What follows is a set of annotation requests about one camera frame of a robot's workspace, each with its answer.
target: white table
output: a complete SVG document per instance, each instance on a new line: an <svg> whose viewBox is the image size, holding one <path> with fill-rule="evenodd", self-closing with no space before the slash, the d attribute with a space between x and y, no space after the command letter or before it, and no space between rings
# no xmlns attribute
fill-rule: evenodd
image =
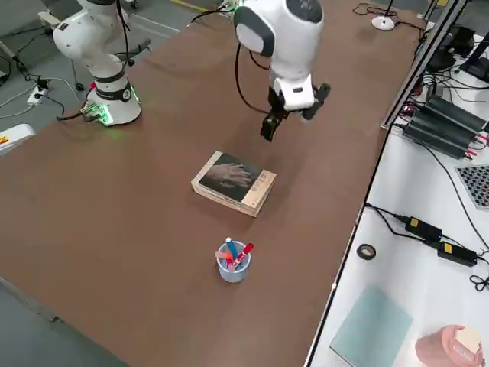
<svg viewBox="0 0 489 367"><path fill-rule="evenodd" d="M464 72L455 77L472 86L487 85ZM466 99L489 101L489 90L460 90L459 93ZM455 92L452 94L455 104L489 119L489 103L463 102ZM387 139L367 201L397 214L425 220L466 247L481 252L484 245L466 219L444 170L425 148L401 138L401 132L393 128ZM489 211L475 209L454 170L469 163L436 154L449 169L474 224L489 242ZM479 153L473 164L489 164L489 148ZM390 216L387 219L394 230L403 232L402 223ZM374 260L365 261L357 256L357 247L364 243L376 248ZM378 286L413 318L393 366L423 365L416 356L415 342L449 324L472 326L481 333L489 360L489 290L477 292L468 280L473 274L486 278L489 265L480 262L474 268L467 268L439 258L436 250L391 234L379 215L365 208L346 254L342 276L333 285L337 289L322 332L317 336L317 346L312 347L310 365L346 365L329 345L367 284Z"/></svg>

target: power adapter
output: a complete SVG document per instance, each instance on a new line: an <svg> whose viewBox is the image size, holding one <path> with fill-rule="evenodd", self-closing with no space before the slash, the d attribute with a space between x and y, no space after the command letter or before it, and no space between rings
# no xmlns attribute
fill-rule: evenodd
<svg viewBox="0 0 489 367"><path fill-rule="evenodd" d="M440 242L438 245L438 256L440 258L468 266L469 268L477 264L477 253L475 251L447 242Z"/></svg>
<svg viewBox="0 0 489 367"><path fill-rule="evenodd" d="M417 235L427 242L439 242L442 237L443 231L440 228L423 222L421 219L413 216L399 216L397 214L394 215L394 218L406 225L404 229L407 232Z"/></svg>

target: black device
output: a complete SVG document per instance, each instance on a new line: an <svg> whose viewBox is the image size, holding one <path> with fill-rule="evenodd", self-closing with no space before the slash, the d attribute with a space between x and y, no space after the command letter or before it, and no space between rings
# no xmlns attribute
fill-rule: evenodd
<svg viewBox="0 0 489 367"><path fill-rule="evenodd" d="M438 245L438 256L456 262L469 268L477 264L477 253L466 248L453 245L448 242L440 242Z"/></svg>
<svg viewBox="0 0 489 367"><path fill-rule="evenodd" d="M478 45L468 60L460 66L460 70L464 70L466 73L489 83L489 60L482 57L487 46L489 46L489 32L485 35L482 42Z"/></svg>
<svg viewBox="0 0 489 367"><path fill-rule="evenodd" d="M425 109L414 114L404 134L456 159L465 156L474 137L471 132L439 116L430 115Z"/></svg>
<svg viewBox="0 0 489 367"><path fill-rule="evenodd" d="M437 242L442 237L442 230L440 228L436 228L414 216L403 217L402 222L406 224L404 229L407 232L417 235L427 242Z"/></svg>
<svg viewBox="0 0 489 367"><path fill-rule="evenodd" d="M474 49L475 31L456 24L452 27L450 33L452 37L446 47L454 55L460 55L463 58L468 57Z"/></svg>
<svg viewBox="0 0 489 367"><path fill-rule="evenodd" d="M447 119L454 125L458 125L473 133L474 136L482 130L486 123L480 117L472 115L470 112L455 106L440 96L432 96L422 110L429 115Z"/></svg>
<svg viewBox="0 0 489 367"><path fill-rule="evenodd" d="M474 48L474 34L475 31L472 29L454 25L433 54L426 69L430 73L436 73L455 65L456 59L453 55L468 57Z"/></svg>
<svg viewBox="0 0 489 367"><path fill-rule="evenodd" d="M448 50L437 50L426 66L426 69L430 73L438 73L454 66L456 62L457 60Z"/></svg>

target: red marker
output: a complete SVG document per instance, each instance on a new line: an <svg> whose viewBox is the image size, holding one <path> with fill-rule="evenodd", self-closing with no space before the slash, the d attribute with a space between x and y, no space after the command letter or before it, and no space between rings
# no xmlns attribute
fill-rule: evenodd
<svg viewBox="0 0 489 367"><path fill-rule="evenodd" d="M247 254L250 253L250 251L253 249L253 244L252 243L248 243L245 247L244 247L244 250L241 254L239 254L238 258L235 260L235 262L233 263L233 265L235 266L235 268L243 261L243 259L245 258L245 256Z"/></svg>

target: power strip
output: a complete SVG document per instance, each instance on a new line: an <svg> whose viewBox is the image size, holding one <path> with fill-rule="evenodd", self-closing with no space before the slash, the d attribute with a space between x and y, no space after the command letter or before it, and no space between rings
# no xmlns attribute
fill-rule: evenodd
<svg viewBox="0 0 489 367"><path fill-rule="evenodd" d="M41 89L39 86L35 86L34 90L28 98L28 105L37 106L42 103L44 99L43 96L47 95L48 91L48 88Z"/></svg>

